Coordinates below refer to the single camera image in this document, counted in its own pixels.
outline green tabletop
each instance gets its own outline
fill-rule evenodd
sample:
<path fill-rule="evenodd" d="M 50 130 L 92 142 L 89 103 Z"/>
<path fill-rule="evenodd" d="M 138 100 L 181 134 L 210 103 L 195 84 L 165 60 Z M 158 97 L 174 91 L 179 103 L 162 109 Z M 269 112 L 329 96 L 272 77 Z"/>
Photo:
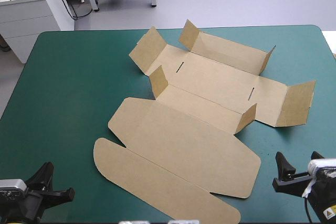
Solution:
<path fill-rule="evenodd" d="M 336 157 L 335 59 L 321 30 L 316 26 L 203 30 L 265 51 L 277 45 L 264 77 L 286 84 L 317 80 L 306 125 L 275 129 L 255 121 L 237 134 L 261 158 L 260 171 L 248 199 L 219 196 L 240 211 L 242 222 L 307 222 L 303 199 L 276 194 L 271 183 L 277 176 L 277 151 L 298 171 L 307 169 L 314 150 Z M 53 162 L 54 189 L 73 187 L 76 196 L 71 203 L 47 210 L 44 222 L 169 220 L 107 181 L 93 162 L 97 138 L 120 143 L 107 123 L 123 99 L 154 99 L 148 77 L 128 56 L 145 32 L 47 32 L 38 37 L 0 120 L 0 178 L 26 179 L 43 162 Z M 160 33 L 169 44 L 182 47 L 177 40 L 180 29 Z"/>

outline unfolded cardboard box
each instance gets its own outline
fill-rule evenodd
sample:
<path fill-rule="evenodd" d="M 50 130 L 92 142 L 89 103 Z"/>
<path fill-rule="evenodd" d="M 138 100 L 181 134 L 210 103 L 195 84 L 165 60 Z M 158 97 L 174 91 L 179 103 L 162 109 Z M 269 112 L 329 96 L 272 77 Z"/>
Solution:
<path fill-rule="evenodd" d="M 287 86 L 259 74 L 263 52 L 205 34 L 187 21 L 168 45 L 155 28 L 131 58 L 150 78 L 155 101 L 127 98 L 109 122 L 126 148 L 95 143 L 103 176 L 175 219 L 238 223 L 239 212 L 210 193 L 246 198 L 260 159 L 233 134 L 256 120 L 303 124 L 313 82 Z"/>
<path fill-rule="evenodd" d="M 209 35 L 189 20 L 180 42 L 190 51 L 168 45 L 152 27 L 130 53 L 147 76 L 162 67 L 162 83 L 155 81 L 156 97 L 167 92 L 164 87 L 168 83 L 240 114 L 257 104 L 255 119 L 273 127 L 306 123 L 315 81 L 288 86 L 259 76 L 274 48 L 263 52 Z"/>

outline white floor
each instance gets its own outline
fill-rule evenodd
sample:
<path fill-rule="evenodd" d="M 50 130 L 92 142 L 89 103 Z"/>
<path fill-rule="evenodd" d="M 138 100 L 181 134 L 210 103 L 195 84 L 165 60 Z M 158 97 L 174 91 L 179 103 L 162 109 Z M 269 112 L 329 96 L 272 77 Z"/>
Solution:
<path fill-rule="evenodd" d="M 88 4 L 75 6 L 78 15 Z M 76 22 L 76 30 L 181 28 L 188 18 L 199 27 L 313 24 L 325 32 L 336 53 L 335 0 L 108 0 L 100 11 Z M 23 65 L 12 53 L 0 52 L 0 115 Z"/>

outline warning label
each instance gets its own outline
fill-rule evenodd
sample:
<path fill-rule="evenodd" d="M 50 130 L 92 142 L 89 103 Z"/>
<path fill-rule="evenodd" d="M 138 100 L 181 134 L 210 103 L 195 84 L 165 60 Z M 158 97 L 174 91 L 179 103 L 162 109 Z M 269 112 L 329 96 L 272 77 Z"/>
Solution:
<path fill-rule="evenodd" d="M 326 217 L 327 220 L 331 219 L 336 215 L 336 205 L 327 208 L 325 211 L 323 211 L 324 216 Z"/>

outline drawer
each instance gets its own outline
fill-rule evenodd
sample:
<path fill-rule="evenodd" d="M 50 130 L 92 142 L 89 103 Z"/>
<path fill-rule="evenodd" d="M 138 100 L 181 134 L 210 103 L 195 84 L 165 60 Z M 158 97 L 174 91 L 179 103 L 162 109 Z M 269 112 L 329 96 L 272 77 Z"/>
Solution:
<path fill-rule="evenodd" d="M 0 6 L 0 23 L 51 15 L 45 0 Z"/>
<path fill-rule="evenodd" d="M 59 31 L 53 16 L 0 23 L 0 34 L 5 39 L 40 34 L 44 31 Z"/>
<path fill-rule="evenodd" d="M 16 57 L 19 58 L 22 63 L 26 63 L 37 37 L 38 34 L 20 36 L 6 39 L 6 42 L 11 47 Z"/>

